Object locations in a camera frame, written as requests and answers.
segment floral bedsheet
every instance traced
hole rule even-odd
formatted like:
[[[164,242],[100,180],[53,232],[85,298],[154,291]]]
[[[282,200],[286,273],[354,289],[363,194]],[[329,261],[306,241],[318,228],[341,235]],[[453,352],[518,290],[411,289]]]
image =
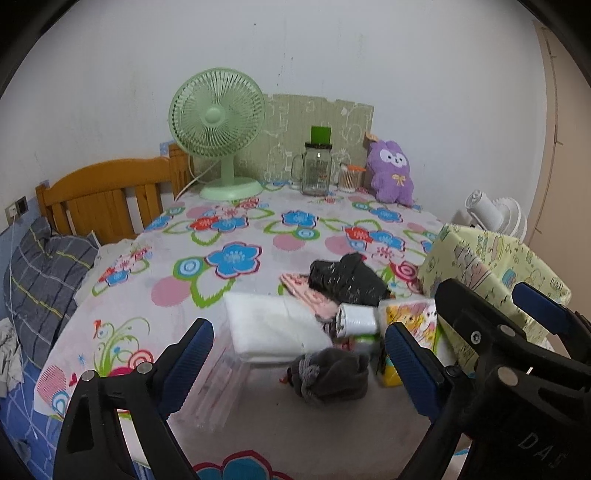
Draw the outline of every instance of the floral bedsheet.
[[[362,192],[306,197],[275,183],[222,205],[187,194],[94,285],[41,372],[35,409],[63,418],[83,371],[118,375],[153,361],[195,318],[219,327],[225,292],[287,294],[280,274],[306,273],[317,259],[359,251],[398,298],[419,296],[417,266],[441,227],[419,205],[382,205]],[[169,419],[201,478],[233,479],[227,470],[242,465],[256,479],[390,479],[427,428],[403,388],[381,388],[373,375],[363,400],[318,409],[280,383],[283,374],[253,369],[221,432]],[[122,425],[145,464],[129,418]]]

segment gray cloth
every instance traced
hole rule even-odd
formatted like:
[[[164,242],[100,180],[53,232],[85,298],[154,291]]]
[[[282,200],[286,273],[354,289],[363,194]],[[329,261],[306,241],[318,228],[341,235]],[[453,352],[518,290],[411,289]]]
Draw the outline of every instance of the gray cloth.
[[[22,352],[38,368],[76,311],[74,294],[97,251],[86,238],[52,236],[45,217],[33,222],[14,251],[4,275],[4,303]]]
[[[309,403],[363,398],[368,390],[369,357],[338,348],[297,358],[288,370],[295,393]]]
[[[9,319],[0,320],[0,398],[22,382],[21,348]]]

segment fan base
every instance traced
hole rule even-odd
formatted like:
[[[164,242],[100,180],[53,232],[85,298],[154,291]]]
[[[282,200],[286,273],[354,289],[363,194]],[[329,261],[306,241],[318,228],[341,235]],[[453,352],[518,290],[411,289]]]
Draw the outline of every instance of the fan base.
[[[254,197],[262,192],[262,185],[254,179],[234,177],[231,185],[223,185],[221,179],[205,185],[200,194],[202,198],[221,202],[223,200],[241,200]]]

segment glass mason jar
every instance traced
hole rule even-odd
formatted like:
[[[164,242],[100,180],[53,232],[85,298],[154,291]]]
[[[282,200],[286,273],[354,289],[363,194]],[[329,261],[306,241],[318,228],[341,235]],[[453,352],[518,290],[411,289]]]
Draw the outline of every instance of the glass mason jar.
[[[330,189],[332,170],[332,145],[306,143],[306,152],[294,160],[292,179],[298,180],[301,165],[301,192],[304,195],[326,196]]]

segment stuffed bunny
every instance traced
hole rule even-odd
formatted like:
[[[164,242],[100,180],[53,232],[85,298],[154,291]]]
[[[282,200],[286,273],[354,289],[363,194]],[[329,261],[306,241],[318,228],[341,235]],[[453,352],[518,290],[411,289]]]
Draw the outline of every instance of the stuffed bunny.
[[[367,166],[374,175],[371,186],[379,202],[413,206],[410,165],[396,142],[380,140],[371,143]]]

